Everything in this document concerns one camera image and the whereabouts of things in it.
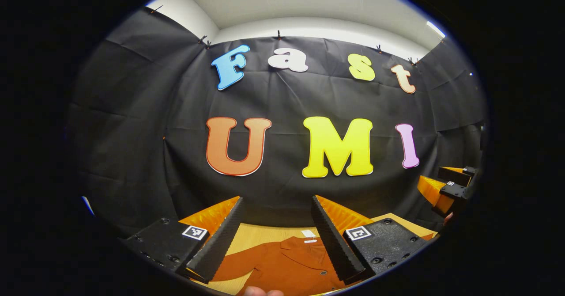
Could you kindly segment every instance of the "pink letter i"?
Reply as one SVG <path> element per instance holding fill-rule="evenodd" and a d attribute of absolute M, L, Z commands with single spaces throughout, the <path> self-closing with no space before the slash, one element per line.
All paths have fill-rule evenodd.
<path fill-rule="evenodd" d="M 420 159 L 416 157 L 416 149 L 414 149 L 414 139 L 412 139 L 412 126 L 408 124 L 398 124 L 394 127 L 402 137 L 402 147 L 404 147 L 404 161 L 402 166 L 404 169 L 416 167 L 420 164 Z"/>

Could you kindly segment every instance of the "black fabric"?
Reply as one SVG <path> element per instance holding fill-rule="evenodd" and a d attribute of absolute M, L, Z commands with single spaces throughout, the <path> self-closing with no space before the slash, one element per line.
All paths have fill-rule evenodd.
<path fill-rule="evenodd" d="M 323 38 L 252 38 L 206 50 L 196 36 L 149 12 L 135 13 L 97 48 L 71 103 L 69 129 L 82 158 L 77 169 L 102 217 L 129 231 L 240 195 L 246 199 L 243 222 L 313 226 L 309 201 L 318 194 L 369 217 L 393 212 L 430 229 L 441 227 L 442 219 L 416 189 L 418 176 L 433 176 L 440 165 L 476 167 L 480 131 L 474 124 L 484 119 L 482 91 L 450 43 L 439 44 L 417 66 Z M 244 54 L 244 78 L 218 91 L 212 61 L 242 44 L 251 48 Z M 304 52 L 309 69 L 270 67 L 267 59 L 276 48 Z M 351 76 L 352 53 L 371 60 L 373 81 Z M 390 71 L 398 64 L 410 71 L 414 94 L 404 92 Z M 373 173 L 350 177 L 330 171 L 325 178 L 304 178 L 309 131 L 303 120 L 311 116 L 328 117 L 341 137 L 353 119 L 370 120 Z M 211 117 L 238 122 L 228 145 L 234 160 L 247 153 L 244 121 L 270 119 L 263 163 L 255 173 L 232 177 L 210 168 Z M 402 142 L 394 129 L 399 123 L 414 127 L 418 167 L 402 167 Z"/>

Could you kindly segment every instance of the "cutout letter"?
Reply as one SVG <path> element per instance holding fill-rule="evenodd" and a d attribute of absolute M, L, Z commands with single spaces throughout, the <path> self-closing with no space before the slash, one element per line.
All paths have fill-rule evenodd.
<path fill-rule="evenodd" d="M 400 133 L 400 137 L 402 137 L 402 147 L 404 148 L 404 161 L 402 161 L 402 166 L 404 169 L 416 167 L 420 164 L 420 159 L 416 157 L 414 139 L 412 139 L 412 126 L 408 124 L 398 124 L 394 128 Z"/>
<path fill-rule="evenodd" d="M 236 127 L 236 120 L 229 117 L 213 117 L 206 125 L 210 129 L 206 160 L 208 165 L 223 175 L 250 175 L 257 171 L 263 161 L 265 131 L 271 121 L 264 118 L 249 118 L 244 125 L 249 129 L 248 155 L 242 161 L 234 161 L 228 157 L 228 141 L 230 131 Z"/>
<path fill-rule="evenodd" d="M 276 68 L 290 68 L 291 71 L 305 72 L 308 70 L 306 65 L 306 54 L 296 49 L 276 49 L 276 56 L 270 57 L 267 62 Z"/>
<path fill-rule="evenodd" d="M 341 174 L 349 154 L 348 175 L 370 175 L 373 172 L 369 150 L 369 132 L 373 123 L 367 119 L 353 119 L 343 140 L 327 117 L 308 117 L 304 119 L 304 126 L 310 130 L 310 158 L 308 167 L 302 169 L 304 177 L 323 178 L 328 175 L 324 154 L 334 175 Z"/>
<path fill-rule="evenodd" d="M 408 76 L 410 76 L 410 72 L 404 70 L 402 65 L 393 66 L 391 69 L 392 73 L 396 74 L 398 79 L 398 84 L 400 84 L 400 88 L 408 94 L 414 94 L 416 92 L 416 87 L 414 85 L 410 85 L 408 83 Z"/>
<path fill-rule="evenodd" d="M 240 45 L 212 61 L 212 65 L 216 67 L 220 76 L 218 90 L 221 91 L 244 77 L 244 73 L 237 72 L 235 66 L 245 67 L 245 57 L 240 53 L 249 52 L 249 50 L 250 48 L 247 45 Z"/>
<path fill-rule="evenodd" d="M 371 60 L 368 57 L 349 54 L 347 62 L 351 64 L 349 71 L 356 79 L 373 80 L 375 78 L 375 71 L 371 68 Z"/>

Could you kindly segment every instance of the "shirt tag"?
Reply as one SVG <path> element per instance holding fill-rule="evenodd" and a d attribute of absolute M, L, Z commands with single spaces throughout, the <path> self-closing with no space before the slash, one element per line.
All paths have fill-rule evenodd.
<path fill-rule="evenodd" d="M 311 230 L 303 230 L 302 234 L 304 234 L 307 238 L 315 238 L 316 234 L 314 234 Z"/>

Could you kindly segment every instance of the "white label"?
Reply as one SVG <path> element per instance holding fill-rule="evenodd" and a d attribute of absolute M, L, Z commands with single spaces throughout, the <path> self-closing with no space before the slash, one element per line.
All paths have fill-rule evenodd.
<path fill-rule="evenodd" d="M 345 230 L 345 232 L 351 240 L 357 240 L 371 236 L 371 232 L 367 231 L 364 226 L 358 226 L 357 228 Z"/>
<path fill-rule="evenodd" d="M 316 234 L 314 234 L 310 230 L 303 230 L 302 234 L 304 234 L 304 237 L 306 237 L 306 238 L 315 238 L 316 237 Z"/>
<path fill-rule="evenodd" d="M 188 236 L 189 238 L 202 240 L 204 235 L 206 235 L 206 232 L 208 232 L 208 230 L 198 228 L 196 226 L 191 225 L 191 226 L 188 227 L 188 229 L 186 229 L 186 230 L 184 230 L 184 232 L 182 232 L 182 235 Z"/>

